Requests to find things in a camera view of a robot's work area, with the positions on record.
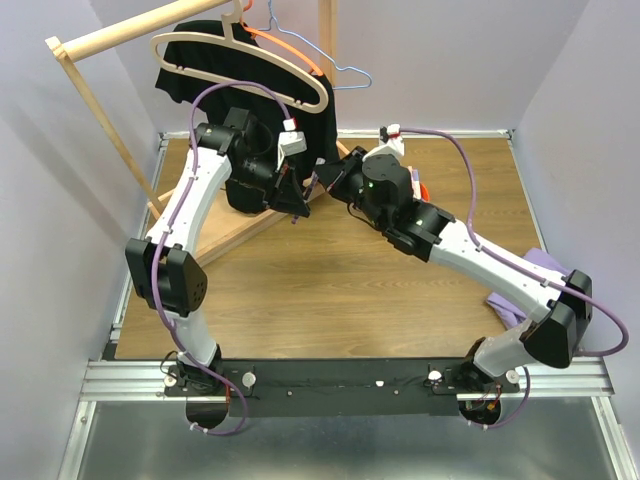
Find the dark purple pen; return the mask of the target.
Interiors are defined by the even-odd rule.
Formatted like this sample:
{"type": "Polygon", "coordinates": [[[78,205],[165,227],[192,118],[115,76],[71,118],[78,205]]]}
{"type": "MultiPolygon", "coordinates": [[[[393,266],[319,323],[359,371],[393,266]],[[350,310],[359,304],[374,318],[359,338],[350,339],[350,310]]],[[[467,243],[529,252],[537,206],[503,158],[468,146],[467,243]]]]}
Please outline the dark purple pen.
{"type": "Polygon", "coordinates": [[[311,196],[314,192],[314,190],[311,190],[311,187],[309,186],[311,183],[311,178],[309,179],[308,184],[305,186],[304,190],[302,191],[302,206],[299,208],[299,213],[296,213],[292,216],[292,220],[291,223],[292,224],[296,224],[301,218],[308,218],[311,212],[309,203],[311,200],[311,196]]]}

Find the blue capped white marker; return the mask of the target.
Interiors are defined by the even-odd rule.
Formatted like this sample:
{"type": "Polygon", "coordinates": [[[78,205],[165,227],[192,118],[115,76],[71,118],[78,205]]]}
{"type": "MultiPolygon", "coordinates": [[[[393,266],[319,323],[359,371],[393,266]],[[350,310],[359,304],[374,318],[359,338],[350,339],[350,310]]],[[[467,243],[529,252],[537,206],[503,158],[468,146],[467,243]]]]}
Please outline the blue capped white marker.
{"type": "Polygon", "coordinates": [[[421,200],[422,199],[422,191],[421,191],[421,183],[420,183],[420,177],[419,177],[419,172],[417,169],[411,167],[410,168],[410,174],[411,174],[411,184],[412,184],[412,189],[413,189],[413,196],[415,199],[421,200]]]}

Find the orange round pen organizer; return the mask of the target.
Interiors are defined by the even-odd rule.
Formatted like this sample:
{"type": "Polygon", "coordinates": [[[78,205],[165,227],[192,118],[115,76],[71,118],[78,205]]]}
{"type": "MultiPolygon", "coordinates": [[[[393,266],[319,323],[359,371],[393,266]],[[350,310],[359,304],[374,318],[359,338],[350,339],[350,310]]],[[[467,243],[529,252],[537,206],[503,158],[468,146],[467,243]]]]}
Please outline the orange round pen organizer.
{"type": "Polygon", "coordinates": [[[425,186],[424,183],[420,183],[419,186],[420,186],[420,194],[421,194],[422,200],[425,202],[430,202],[431,197],[430,197],[428,188],[425,186]]]}

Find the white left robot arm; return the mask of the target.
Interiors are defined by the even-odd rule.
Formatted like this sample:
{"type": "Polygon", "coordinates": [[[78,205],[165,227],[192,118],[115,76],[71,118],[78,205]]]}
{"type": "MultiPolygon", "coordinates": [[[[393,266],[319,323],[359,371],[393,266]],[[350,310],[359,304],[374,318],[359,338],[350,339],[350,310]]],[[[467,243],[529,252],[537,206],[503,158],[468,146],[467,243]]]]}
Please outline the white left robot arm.
{"type": "Polygon", "coordinates": [[[256,189],[273,211],[307,217],[310,207],[298,177],[307,149],[295,119],[286,116],[275,139],[275,160],[257,148],[257,118],[233,108],[221,126],[202,123],[190,131],[185,167],[169,202],[143,239],[131,239],[125,257],[138,297],[159,313],[180,361],[192,365],[187,382],[201,395],[222,380],[214,364],[218,345],[201,311],[208,279],[195,259],[205,219],[229,180],[256,189]]]}

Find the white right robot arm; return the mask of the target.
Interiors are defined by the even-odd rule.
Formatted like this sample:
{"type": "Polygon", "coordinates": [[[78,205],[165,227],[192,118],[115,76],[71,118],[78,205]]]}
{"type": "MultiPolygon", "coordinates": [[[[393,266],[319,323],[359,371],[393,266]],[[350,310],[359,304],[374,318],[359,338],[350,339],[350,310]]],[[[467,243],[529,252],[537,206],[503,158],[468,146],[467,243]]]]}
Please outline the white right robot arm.
{"type": "Polygon", "coordinates": [[[521,366],[570,366],[592,316],[583,299],[592,291],[588,275],[563,275],[471,236],[464,222],[415,197],[410,170],[390,152],[356,148],[315,173],[333,198],[360,210],[395,249],[456,270],[524,313],[522,323],[474,343],[457,368],[459,385],[480,392],[521,366]]]}

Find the black t-shirt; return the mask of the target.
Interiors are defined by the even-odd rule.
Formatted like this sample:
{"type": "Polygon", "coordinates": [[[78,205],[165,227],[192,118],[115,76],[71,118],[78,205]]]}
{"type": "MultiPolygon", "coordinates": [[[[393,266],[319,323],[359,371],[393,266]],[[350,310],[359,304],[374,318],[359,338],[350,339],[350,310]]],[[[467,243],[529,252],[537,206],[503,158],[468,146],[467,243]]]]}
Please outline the black t-shirt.
{"type": "MultiPolygon", "coordinates": [[[[259,83],[303,103],[315,104],[319,100],[317,92],[304,80],[265,59],[237,49],[205,42],[171,41],[163,59],[178,68],[259,83]]],[[[333,87],[325,75],[314,78],[327,93],[326,108],[319,113],[297,108],[290,111],[298,129],[305,135],[307,149],[285,162],[295,168],[302,191],[305,181],[312,176],[317,158],[324,158],[325,162],[335,162],[339,158],[333,87]]],[[[159,72],[155,84],[174,102],[195,104],[206,114],[206,122],[196,129],[199,146],[217,149],[225,140],[231,140],[232,173],[225,183],[227,200],[240,212],[261,213],[267,210],[264,205],[267,181],[276,170],[283,112],[272,98],[233,87],[213,91],[212,85],[210,81],[167,70],[159,72]]]]}

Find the orange hanger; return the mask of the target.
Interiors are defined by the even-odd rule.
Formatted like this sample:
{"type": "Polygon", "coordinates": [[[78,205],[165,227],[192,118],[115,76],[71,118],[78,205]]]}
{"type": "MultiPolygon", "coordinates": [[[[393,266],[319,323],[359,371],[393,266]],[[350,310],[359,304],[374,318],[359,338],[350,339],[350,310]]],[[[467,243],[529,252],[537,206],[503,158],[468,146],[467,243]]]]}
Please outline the orange hanger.
{"type": "Polygon", "coordinates": [[[287,52],[288,54],[290,54],[292,56],[292,61],[297,60],[300,67],[305,67],[309,74],[318,77],[324,76],[324,72],[322,71],[322,69],[313,60],[296,49],[294,46],[269,33],[262,32],[256,28],[250,27],[244,19],[240,21],[240,24],[243,29],[249,34],[252,40],[261,39],[266,41],[267,45],[269,46],[277,46],[283,52],[287,52]]]}

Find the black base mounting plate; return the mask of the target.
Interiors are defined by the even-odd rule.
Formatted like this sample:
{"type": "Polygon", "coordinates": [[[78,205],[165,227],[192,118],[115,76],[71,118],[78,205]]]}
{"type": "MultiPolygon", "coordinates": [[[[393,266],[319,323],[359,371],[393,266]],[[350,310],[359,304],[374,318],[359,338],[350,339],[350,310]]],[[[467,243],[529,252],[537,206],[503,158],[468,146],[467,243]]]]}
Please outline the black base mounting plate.
{"type": "Polygon", "coordinates": [[[513,375],[492,379],[462,357],[224,359],[218,366],[237,391],[195,367],[164,361],[166,394],[190,398],[195,404],[187,411],[205,418],[455,416],[463,394],[520,389],[513,375]]]}

